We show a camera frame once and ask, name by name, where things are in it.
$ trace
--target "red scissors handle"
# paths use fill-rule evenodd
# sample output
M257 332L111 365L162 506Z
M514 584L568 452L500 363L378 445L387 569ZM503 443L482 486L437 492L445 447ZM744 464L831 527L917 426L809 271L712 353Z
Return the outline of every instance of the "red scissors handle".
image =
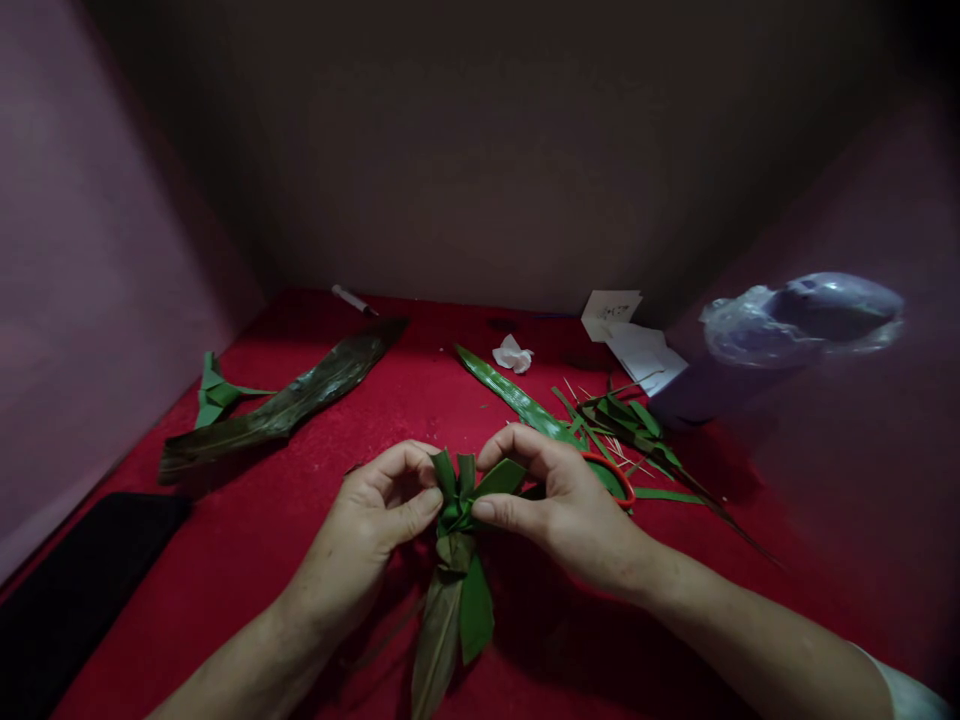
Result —
M612 462L607 460L603 455L597 455L596 453L580 454L587 462L603 465L607 470L612 472L613 476L617 479L617 482L620 483L620 487L623 488L623 494L627 496L625 500L621 500L617 497L615 497L614 500L616 500L617 505L622 507L624 510L629 510L631 507L633 507L633 503L635 503L637 500L637 494L633 492L633 485L630 484L630 480L626 475L623 474L623 471Z

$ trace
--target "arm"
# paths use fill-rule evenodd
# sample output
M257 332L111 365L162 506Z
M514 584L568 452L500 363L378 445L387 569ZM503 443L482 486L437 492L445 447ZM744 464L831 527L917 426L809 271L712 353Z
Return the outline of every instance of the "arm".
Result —
M349 473L290 585L150 720L287 717L370 611L394 548L440 509L430 461L436 452L408 440ZM399 481L414 474L430 489L403 502Z
M880 672L857 648L661 545L623 513L580 454L523 425L497 433L478 468L505 455L547 485L539 502L488 495L484 522L526 535L590 585L652 613L764 718L893 718Z

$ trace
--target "black phone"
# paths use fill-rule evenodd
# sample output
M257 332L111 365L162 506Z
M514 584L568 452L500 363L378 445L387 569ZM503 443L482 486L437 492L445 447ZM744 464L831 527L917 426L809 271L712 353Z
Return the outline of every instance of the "black phone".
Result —
M0 605L0 717L46 718L190 514L182 497L113 493Z

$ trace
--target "purple bottle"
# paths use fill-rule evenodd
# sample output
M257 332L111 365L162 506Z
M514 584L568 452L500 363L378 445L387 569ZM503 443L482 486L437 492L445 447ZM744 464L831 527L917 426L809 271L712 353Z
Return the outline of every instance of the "purple bottle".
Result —
M826 355L889 346L903 306L882 285L832 272L715 300L700 316L709 352L651 398L650 411L674 430L704 425Z

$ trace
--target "plastic bag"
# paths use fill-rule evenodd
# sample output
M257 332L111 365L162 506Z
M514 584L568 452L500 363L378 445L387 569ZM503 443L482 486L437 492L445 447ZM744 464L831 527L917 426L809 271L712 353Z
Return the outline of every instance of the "plastic bag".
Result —
M772 369L889 347L902 331L902 311L902 298L881 285L815 273L782 290L756 285L738 298L714 300L700 321L718 360Z

